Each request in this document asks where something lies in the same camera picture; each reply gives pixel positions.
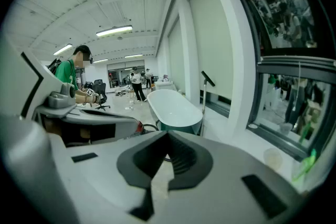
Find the office chair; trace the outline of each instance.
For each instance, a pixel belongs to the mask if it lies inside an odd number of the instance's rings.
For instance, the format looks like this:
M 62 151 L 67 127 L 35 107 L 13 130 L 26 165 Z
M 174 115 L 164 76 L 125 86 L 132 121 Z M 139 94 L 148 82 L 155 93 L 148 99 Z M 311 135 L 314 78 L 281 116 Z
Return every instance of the office chair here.
M 103 80 L 102 79 L 96 79 L 93 84 L 102 84 Z
M 96 109 L 103 109 L 105 111 L 105 108 L 111 108 L 111 106 L 109 105 L 102 105 L 104 103 L 106 103 L 107 100 L 107 96 L 105 94 L 105 88 L 106 88 L 106 83 L 102 83 L 102 84 L 93 84 L 92 85 L 92 89 L 99 94 L 99 96 L 102 96 L 102 98 L 99 101 L 99 107 L 97 107 Z

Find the backpack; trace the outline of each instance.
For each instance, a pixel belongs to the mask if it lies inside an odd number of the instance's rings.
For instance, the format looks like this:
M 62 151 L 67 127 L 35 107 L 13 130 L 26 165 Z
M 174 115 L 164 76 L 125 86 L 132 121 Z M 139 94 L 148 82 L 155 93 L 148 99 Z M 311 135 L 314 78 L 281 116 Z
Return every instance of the backpack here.
M 71 66 L 71 72 L 70 74 L 72 74 L 72 64 L 69 60 L 67 60 L 69 63 L 70 63 L 70 66 Z M 53 73 L 54 75 L 56 74 L 56 70 L 57 70 L 57 67 L 62 63 L 62 61 L 59 59 L 59 58 L 56 58 L 54 61 L 51 62 L 50 65 L 47 66 L 47 68 L 49 69 L 49 71 L 51 73 Z

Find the freestanding bathtub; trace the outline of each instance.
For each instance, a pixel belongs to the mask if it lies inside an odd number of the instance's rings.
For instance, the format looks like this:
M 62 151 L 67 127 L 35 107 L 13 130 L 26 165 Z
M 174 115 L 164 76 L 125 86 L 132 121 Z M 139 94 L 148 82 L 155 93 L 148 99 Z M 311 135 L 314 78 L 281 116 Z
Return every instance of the freestanding bathtub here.
M 202 112 L 180 93 L 166 89 L 156 90 L 147 99 L 159 130 L 199 134 Z

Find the black rubber pad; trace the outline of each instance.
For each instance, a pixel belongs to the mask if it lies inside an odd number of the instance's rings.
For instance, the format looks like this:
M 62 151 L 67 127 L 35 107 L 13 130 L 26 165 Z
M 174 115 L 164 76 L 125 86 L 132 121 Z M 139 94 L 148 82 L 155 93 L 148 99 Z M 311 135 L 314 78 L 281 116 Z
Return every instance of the black rubber pad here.
M 254 198 L 269 219 L 287 209 L 286 205 L 255 175 L 242 177 Z
M 86 161 L 87 159 L 92 159 L 98 157 L 98 155 L 96 153 L 88 153 L 88 154 L 83 154 L 83 155 L 78 155 L 78 156 L 74 156 L 71 157 L 74 163 L 77 162 L 82 162 L 82 161 Z

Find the ceiling light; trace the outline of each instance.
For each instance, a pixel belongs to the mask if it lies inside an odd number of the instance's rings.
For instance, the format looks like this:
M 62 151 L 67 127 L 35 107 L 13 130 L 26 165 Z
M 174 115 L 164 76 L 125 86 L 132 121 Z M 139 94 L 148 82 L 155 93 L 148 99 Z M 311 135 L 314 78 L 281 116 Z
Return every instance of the ceiling light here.
M 129 55 L 129 56 L 125 56 L 125 58 L 130 58 L 130 57 L 137 57 L 137 56 L 142 56 L 142 54 Z
M 98 61 L 94 61 L 93 63 L 95 62 L 104 62 L 104 61 L 107 61 L 108 59 L 103 59 L 103 60 L 98 60 Z
M 120 27 L 112 27 L 111 29 L 99 31 L 96 33 L 98 37 L 109 35 L 109 34 L 114 34 L 117 32 L 123 32 L 123 31 L 128 31 L 132 30 L 133 27 L 131 25 L 126 25 L 126 26 L 120 26 Z
M 61 48 L 60 50 L 58 50 L 57 52 L 55 52 L 54 55 L 59 55 L 61 52 L 65 51 L 65 50 L 67 50 L 67 49 L 69 49 L 69 48 L 71 48 L 71 47 L 72 47 L 72 45 L 71 45 L 71 44 L 68 44 L 68 45 L 66 45 L 65 47 L 63 47 L 63 48 Z

